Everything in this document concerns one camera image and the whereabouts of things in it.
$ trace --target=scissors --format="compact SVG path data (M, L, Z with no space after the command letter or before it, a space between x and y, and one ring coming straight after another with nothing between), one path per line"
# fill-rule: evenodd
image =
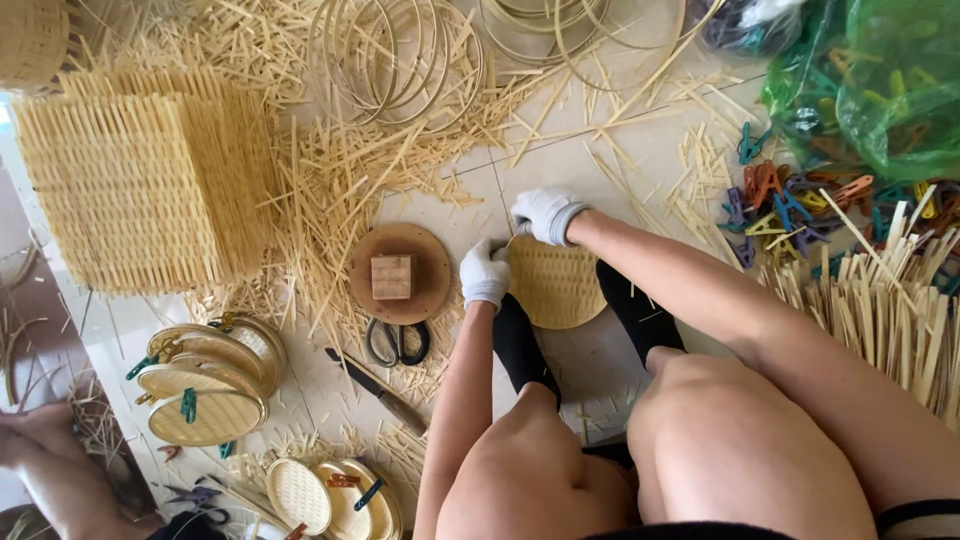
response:
M396 336L394 336L394 326L395 325L389 325L375 317L371 318L367 324L367 331L364 333L364 345L367 347L367 354L370 356L370 359L388 368L394 367L399 363L406 366L415 366L423 362L426 354L430 352L430 330L426 327L426 322L420 321L409 327L396 325ZM377 332L377 327L383 331L387 336L387 342L390 343L391 353L393 354L393 357L390 359L380 356L373 347L373 335ZM404 338L404 329L406 328L413 328L420 336L420 348L411 356L407 355L406 350Z

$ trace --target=black shorts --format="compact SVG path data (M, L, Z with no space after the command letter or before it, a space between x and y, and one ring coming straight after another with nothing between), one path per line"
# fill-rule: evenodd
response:
M960 500L903 504L876 518L880 540L960 538ZM641 526L590 536L587 540L794 540L766 528L736 523L674 523Z

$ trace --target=black sock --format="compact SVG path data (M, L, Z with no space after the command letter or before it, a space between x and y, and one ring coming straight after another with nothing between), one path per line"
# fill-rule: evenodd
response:
M517 394L527 382L539 382L557 395L560 410L560 387L543 359L530 317L512 294L503 298L500 312L493 318L493 350Z
M597 280L604 298L620 319L620 324L626 329L630 340L634 342L634 348L640 355L644 368L647 367L647 354L654 347L662 345L685 350L673 315L663 307L652 305L643 291L633 287L630 280L603 259L597 260ZM630 296L631 290L634 293L633 298Z

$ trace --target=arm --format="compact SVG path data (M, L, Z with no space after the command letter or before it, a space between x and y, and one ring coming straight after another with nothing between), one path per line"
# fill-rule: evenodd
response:
M440 510L460 466L493 423L493 317L510 288L506 244L481 240L460 264L467 316L431 419L414 540L437 537Z
M912 396L793 307L727 264L596 210L566 239L657 304L726 344L801 406L840 447L875 512L960 498L960 439Z
M437 396L417 500L414 540L433 540L437 518L460 465L493 422L493 315L496 306L473 302L450 355Z

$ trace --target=another person's hand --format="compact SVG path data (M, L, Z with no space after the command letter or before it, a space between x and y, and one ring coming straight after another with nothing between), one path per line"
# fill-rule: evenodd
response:
M485 300L499 313L500 302L510 288L507 241L484 238L477 242L460 263L460 284L464 307L474 300Z
M572 247L566 239L566 228L577 213L592 209L579 196L557 189L525 191L516 196L510 209L517 234L532 234L537 240L555 246Z

